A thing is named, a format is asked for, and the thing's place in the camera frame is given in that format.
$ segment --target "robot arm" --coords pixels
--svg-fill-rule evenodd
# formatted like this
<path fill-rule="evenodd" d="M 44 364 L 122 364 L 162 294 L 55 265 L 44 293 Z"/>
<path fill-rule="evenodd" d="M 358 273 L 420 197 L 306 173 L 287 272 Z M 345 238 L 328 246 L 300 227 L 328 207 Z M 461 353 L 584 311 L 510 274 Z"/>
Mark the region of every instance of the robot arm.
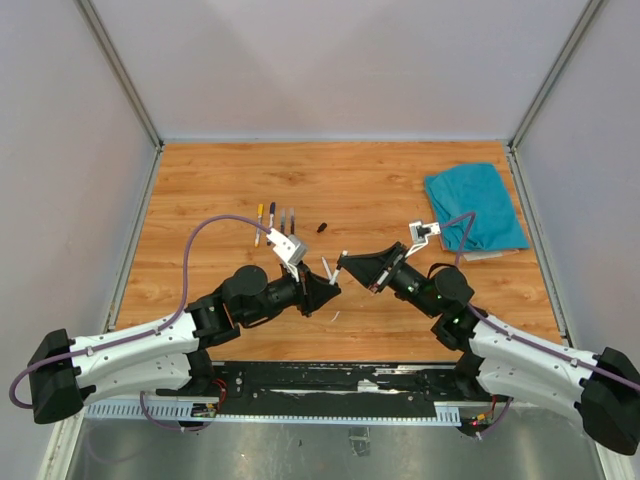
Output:
<path fill-rule="evenodd" d="M 87 353 L 29 374 L 35 422 L 56 422 L 98 400 L 141 390 L 203 395 L 215 378 L 207 348 L 239 337 L 240 325 L 261 325 L 291 306 L 311 316 L 340 294 L 337 284 L 302 262 L 307 247 L 295 236 L 272 230 L 268 238 L 282 262 L 282 276 L 272 282 L 260 267 L 246 265 L 173 321 L 167 316 L 74 339 L 64 329 L 46 335 L 29 365 L 60 354 Z"/>
<path fill-rule="evenodd" d="M 553 410 L 582 423 L 597 442 L 632 455 L 640 440 L 640 395 L 598 372 L 611 372 L 640 383 L 640 374 L 621 352 L 602 354 L 556 345 L 520 331 L 473 307 L 474 291 L 453 265 L 435 264 L 427 276 L 407 259 L 440 232 L 437 224 L 410 224 L 414 246 L 399 242 L 374 254 L 342 255 L 347 270 L 373 293 L 386 287 L 428 317 L 438 317 L 431 331 L 462 357 L 455 367 L 458 387 L 471 396 L 485 391 Z"/>

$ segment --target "wooden table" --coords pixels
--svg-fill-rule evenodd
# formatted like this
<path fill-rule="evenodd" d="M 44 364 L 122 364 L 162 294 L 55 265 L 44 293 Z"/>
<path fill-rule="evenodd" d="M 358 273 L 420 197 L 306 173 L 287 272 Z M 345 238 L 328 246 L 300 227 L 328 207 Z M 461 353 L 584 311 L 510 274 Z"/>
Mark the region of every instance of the wooden table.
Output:
<path fill-rule="evenodd" d="M 234 213 L 256 218 L 258 203 L 295 207 L 296 234 L 309 245 L 305 262 L 324 275 L 342 250 L 352 254 L 411 244 L 408 223 L 433 221 L 425 175 L 458 164 L 496 165 L 523 222 L 502 146 L 491 143 L 295 143 L 168 145 L 133 263 L 118 328 L 171 313 L 181 293 L 182 254 L 190 231 L 207 217 Z M 323 233 L 316 229 L 326 222 Z M 189 301 L 206 295 L 246 264 L 279 276 L 275 254 L 255 228 L 216 222 L 197 237 L 190 259 Z M 439 241 L 411 257 L 427 272 L 452 262 Z M 512 325 L 559 342 L 533 250 L 462 263 L 476 291 L 474 302 Z M 429 331 L 434 320 L 390 289 L 372 296 L 348 273 L 342 295 L 311 318 L 288 309 L 270 323 L 210 350 L 218 360 L 443 361 L 456 360 Z M 332 321 L 336 312 L 337 319 Z"/>

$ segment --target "gray wall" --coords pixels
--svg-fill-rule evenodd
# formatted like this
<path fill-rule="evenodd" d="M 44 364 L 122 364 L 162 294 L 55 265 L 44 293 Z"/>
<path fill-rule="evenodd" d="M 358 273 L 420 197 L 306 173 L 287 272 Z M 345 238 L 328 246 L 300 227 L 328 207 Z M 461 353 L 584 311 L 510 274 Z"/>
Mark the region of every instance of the gray wall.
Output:
<path fill-rule="evenodd" d="M 586 0 L 95 0 L 165 138 L 504 139 Z"/>
<path fill-rule="evenodd" d="M 520 148 L 573 338 L 638 366 L 639 19 L 637 0 L 607 4 Z"/>
<path fill-rule="evenodd" d="M 45 333 L 104 321 L 153 149 L 70 0 L 2 2 L 0 105 L 0 476 L 31 479 L 51 428 L 6 391 Z"/>

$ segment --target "cable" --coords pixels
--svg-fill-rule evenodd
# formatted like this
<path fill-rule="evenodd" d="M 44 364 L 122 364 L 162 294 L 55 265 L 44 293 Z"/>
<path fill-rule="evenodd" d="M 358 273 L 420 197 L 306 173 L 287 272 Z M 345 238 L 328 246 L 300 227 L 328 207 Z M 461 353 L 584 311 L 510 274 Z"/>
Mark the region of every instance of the cable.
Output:
<path fill-rule="evenodd" d="M 213 383 L 215 383 L 216 385 L 218 385 L 220 387 L 220 399 L 218 400 L 218 412 L 220 411 L 220 408 L 222 407 L 222 402 L 224 402 L 227 399 L 227 384 L 224 380 L 222 380 L 221 378 L 216 378 Z"/>
<path fill-rule="evenodd" d="M 185 245 L 185 249 L 184 249 L 184 256 L 183 256 L 183 261 L 182 261 L 182 298 L 180 299 L 180 305 L 178 306 L 178 308 L 176 309 L 176 311 L 174 312 L 173 315 L 171 315 L 171 317 L 162 325 L 160 325 L 160 327 L 158 327 L 158 331 L 162 331 L 166 328 L 169 328 L 173 323 L 175 323 L 175 321 L 180 317 L 180 314 L 182 313 L 185 304 L 187 303 L 187 291 L 189 288 L 189 277 L 188 277 L 188 267 L 189 267 L 189 252 L 191 251 L 191 246 L 193 244 L 194 239 L 196 238 L 196 235 L 207 225 L 209 225 L 210 223 L 213 223 L 215 221 L 218 220 L 239 220 L 241 222 L 245 222 L 248 223 L 250 225 L 253 225 L 256 228 L 259 228 L 260 230 L 262 230 L 263 232 L 265 232 L 267 235 L 269 233 L 271 233 L 271 229 L 269 227 L 265 227 L 264 225 L 255 222 L 249 218 L 246 217 L 242 217 L 240 215 L 217 215 L 215 217 L 211 217 L 208 218 L 207 220 L 201 222 L 196 228 L 193 229 L 193 231 L 191 232 L 191 235 L 189 235 L 189 239 L 187 240 L 187 244 Z M 136 335 L 132 335 L 130 337 L 125 337 L 125 338 L 121 338 L 118 340 L 112 340 L 111 342 L 107 342 L 107 343 L 103 343 L 101 345 L 97 345 L 95 347 L 92 347 L 92 352 L 100 352 L 102 350 L 105 350 L 107 348 L 111 348 L 111 347 L 116 347 L 118 345 L 123 345 L 125 343 L 129 343 L 129 342 L 133 342 L 135 340 L 139 340 L 141 338 L 146 338 L 150 335 L 155 335 L 157 332 L 155 330 L 148 330 L 146 332 L 141 332 L 138 333 Z M 29 404 L 29 403 L 24 403 L 22 401 L 20 401 L 18 399 L 18 397 L 16 396 L 16 389 L 18 388 L 18 385 L 20 384 L 20 382 L 24 379 L 24 377 L 26 377 L 27 375 L 29 375 L 30 373 L 35 372 L 36 370 L 38 370 L 41 367 L 44 367 L 45 365 L 50 365 L 52 363 L 57 363 L 57 362 L 61 362 L 63 360 L 67 360 L 69 358 L 74 358 L 74 357 L 79 357 L 80 355 L 87 355 L 90 353 L 90 349 L 89 348 L 83 348 L 81 350 L 76 350 L 74 352 L 68 352 L 68 353 L 62 353 L 60 355 L 54 355 L 53 357 L 49 357 L 49 358 L 45 358 L 43 360 L 40 360 L 32 365 L 29 365 L 27 368 L 25 368 L 22 372 L 20 372 L 16 378 L 13 379 L 13 382 L 11 382 L 11 385 L 9 387 L 9 399 L 11 400 L 11 403 L 13 403 L 16 407 L 19 408 L 24 408 L 24 409 L 32 409 L 33 405 Z"/>
<path fill-rule="evenodd" d="M 509 411 L 509 407 L 511 406 L 511 402 L 513 401 L 513 398 L 509 398 L 507 400 L 507 403 L 504 404 L 504 408 L 502 409 L 502 411 L 500 412 L 500 415 L 498 415 L 498 418 L 496 418 L 496 421 L 493 422 L 491 425 L 489 425 L 486 429 L 484 429 L 482 431 L 482 433 L 478 433 L 478 436 L 480 437 L 480 440 L 484 440 L 484 438 L 490 434 L 491 432 L 493 432 L 494 430 L 496 430 L 498 428 L 498 426 L 502 423 L 502 421 L 504 420 L 504 417 L 507 416 L 507 412 Z"/>
<path fill-rule="evenodd" d="M 199 432 L 200 430 L 204 430 L 213 422 L 205 422 L 204 425 L 199 427 L 172 427 L 170 425 L 165 425 L 164 423 L 160 423 L 158 420 L 153 418 L 149 413 L 149 409 L 144 404 L 144 392 L 140 392 L 140 407 L 142 408 L 142 414 L 145 416 L 147 420 L 153 423 L 156 427 L 160 427 L 163 430 L 169 430 L 170 432 Z"/>
<path fill-rule="evenodd" d="M 459 223 L 466 218 L 469 218 L 469 223 L 467 224 L 467 228 L 465 228 L 464 233 L 462 234 L 460 245 L 458 246 L 458 250 L 456 251 L 456 260 L 454 262 L 456 267 L 460 264 L 460 257 L 462 257 L 462 253 L 464 251 L 464 244 L 467 242 L 467 237 L 469 236 L 469 232 L 471 231 L 471 226 L 476 220 L 476 212 L 467 212 L 464 215 L 460 215 L 459 217 L 449 220 L 448 222 L 440 226 L 440 230 L 444 230 L 445 228 L 455 225 L 456 223 Z"/>
<path fill-rule="evenodd" d="M 496 395 L 493 395 L 491 398 L 492 398 L 491 409 L 487 410 L 484 413 L 476 415 L 474 417 L 476 420 L 484 420 L 485 418 L 488 418 L 489 416 L 491 416 L 491 419 L 493 420 L 493 417 L 494 417 L 494 414 L 495 414 L 495 411 L 496 411 L 496 403 L 498 402 L 498 397 Z"/>
<path fill-rule="evenodd" d="M 520 335 L 513 333 L 513 334 L 509 334 L 505 329 L 503 329 L 502 327 L 500 327 L 499 325 L 495 324 L 494 322 L 492 322 L 491 320 L 489 320 L 488 318 L 482 316 L 482 314 L 480 312 L 478 312 L 478 310 L 476 310 L 471 304 L 467 305 L 467 308 L 469 308 L 469 310 L 471 311 L 471 313 L 473 313 L 480 321 L 482 321 L 483 323 L 485 323 L 486 325 L 488 325 L 489 327 L 491 327 L 492 329 L 494 329 L 496 332 L 511 338 L 513 340 L 515 340 L 516 342 L 520 342 L 523 343 L 529 347 L 535 348 L 536 350 L 539 350 L 543 353 L 548 353 L 549 355 L 556 357 L 560 360 L 563 360 L 567 363 L 571 363 L 575 360 L 576 365 L 586 368 L 587 370 L 591 370 L 594 373 L 597 373 L 598 375 L 602 375 L 603 377 L 607 377 L 610 380 L 613 380 L 615 382 L 618 382 L 622 385 L 624 385 L 625 387 L 629 387 L 632 390 L 635 390 L 636 392 L 640 393 L 640 384 L 637 384 L 635 382 L 632 382 L 631 380 L 627 380 L 624 377 L 621 377 L 620 375 L 616 375 L 615 373 L 612 373 L 608 370 L 605 370 L 604 368 L 601 367 L 597 367 L 595 365 L 591 365 L 587 362 L 585 362 L 584 360 L 580 360 L 579 358 L 574 358 L 571 355 L 567 355 L 566 353 L 562 353 L 562 352 L 557 352 L 552 348 L 547 347 L 546 345 L 541 345 L 537 342 L 534 342 L 533 340 L 529 340 L 528 338 L 524 338 L 521 337 Z"/>

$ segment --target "teal towel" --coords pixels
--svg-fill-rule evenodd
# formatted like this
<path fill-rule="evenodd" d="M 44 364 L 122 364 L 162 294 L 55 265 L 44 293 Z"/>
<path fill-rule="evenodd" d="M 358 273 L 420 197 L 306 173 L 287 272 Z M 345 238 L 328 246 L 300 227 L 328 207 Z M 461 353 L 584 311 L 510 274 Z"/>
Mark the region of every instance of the teal towel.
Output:
<path fill-rule="evenodd" d="M 490 163 L 460 165 L 428 176 L 425 187 L 440 224 L 464 213 L 476 212 L 465 252 L 529 248 L 509 192 Z M 448 250 L 458 250 L 468 221 L 443 230 L 442 239 Z"/>

